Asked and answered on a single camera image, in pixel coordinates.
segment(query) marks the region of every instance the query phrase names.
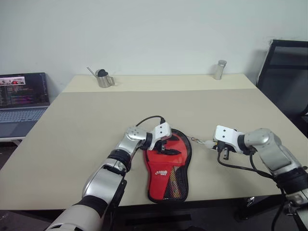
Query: beige table top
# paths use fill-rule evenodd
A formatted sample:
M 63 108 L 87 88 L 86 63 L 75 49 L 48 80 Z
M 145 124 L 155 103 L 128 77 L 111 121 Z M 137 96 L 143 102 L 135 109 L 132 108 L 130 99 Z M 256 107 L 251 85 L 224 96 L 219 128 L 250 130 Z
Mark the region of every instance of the beige table top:
M 242 78 L 245 82 L 245 76 L 239 76 L 237 81 Z M 306 137 L 258 89 L 248 82 L 239 89 L 221 84 L 224 88 L 220 90 L 118 92 L 91 92 L 91 87 L 73 92 L 70 84 L 0 171 L 0 209 L 59 209 L 76 203 L 88 176 L 122 139 L 127 127 L 156 114 L 173 128 L 202 140 L 212 139 L 218 124 L 243 132 L 269 128 L 302 164 L 308 163 Z M 157 123 L 153 119 L 143 127 L 151 129 Z M 192 148 L 187 201 L 279 193 L 273 181 L 221 166 L 215 151 L 197 143 L 193 142 Z M 257 155 L 255 162 L 265 170 Z M 229 163 L 249 166 L 247 156 L 240 154 L 231 154 Z M 120 205 L 151 204 L 141 151 L 126 180 Z

